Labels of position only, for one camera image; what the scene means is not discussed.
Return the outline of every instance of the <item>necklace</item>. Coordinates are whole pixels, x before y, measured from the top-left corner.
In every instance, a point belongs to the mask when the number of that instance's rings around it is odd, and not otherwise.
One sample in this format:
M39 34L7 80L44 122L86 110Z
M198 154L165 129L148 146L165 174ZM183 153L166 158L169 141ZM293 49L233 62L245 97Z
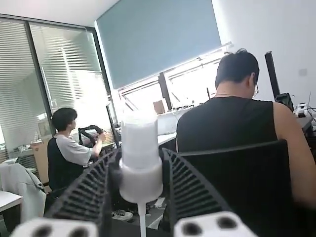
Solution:
M233 96L233 95L230 95L230 94L226 94L226 93L219 93L219 94L215 94L214 97L218 96L218 95L228 95L228 96Z

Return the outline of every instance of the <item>shoe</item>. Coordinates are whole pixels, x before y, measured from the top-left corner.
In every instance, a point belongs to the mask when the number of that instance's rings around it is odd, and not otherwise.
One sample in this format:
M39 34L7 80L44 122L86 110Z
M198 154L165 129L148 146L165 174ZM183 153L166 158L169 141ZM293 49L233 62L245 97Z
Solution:
M133 214L124 210L117 210L112 212L112 218L120 221L129 221L133 218Z

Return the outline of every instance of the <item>white desk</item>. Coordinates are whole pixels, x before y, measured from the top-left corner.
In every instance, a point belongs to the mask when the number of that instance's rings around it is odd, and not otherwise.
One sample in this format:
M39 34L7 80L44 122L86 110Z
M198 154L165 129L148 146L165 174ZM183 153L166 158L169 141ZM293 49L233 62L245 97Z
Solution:
M172 139L175 139L177 136L177 133L174 132L174 133L170 133L170 134L167 134L167 135L159 135L158 136L158 145L162 145L166 142L169 142L171 141Z
M21 204L22 197L5 191L0 191L0 212Z

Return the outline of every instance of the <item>window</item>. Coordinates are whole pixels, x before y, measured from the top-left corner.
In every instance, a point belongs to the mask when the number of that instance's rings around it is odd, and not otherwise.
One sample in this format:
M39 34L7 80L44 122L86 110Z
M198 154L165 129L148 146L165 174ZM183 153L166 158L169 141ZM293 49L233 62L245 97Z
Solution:
M119 90L125 110L153 110L153 102L161 100L162 94L158 76L137 82Z
M224 48L201 56L164 73L172 107L204 103L215 94L215 78L218 63L224 56Z
M74 108L78 128L97 125L108 132L112 142L108 97L93 34L35 23L30 28L52 112Z
M41 138L38 115L45 109L24 23L0 20L0 32L1 163L33 154L29 144Z

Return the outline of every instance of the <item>blue roller blind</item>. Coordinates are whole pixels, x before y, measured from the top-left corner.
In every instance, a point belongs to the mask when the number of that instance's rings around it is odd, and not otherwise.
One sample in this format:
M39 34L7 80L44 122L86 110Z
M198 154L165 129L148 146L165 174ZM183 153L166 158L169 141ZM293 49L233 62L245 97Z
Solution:
M97 24L114 88L221 45L211 0L120 0Z

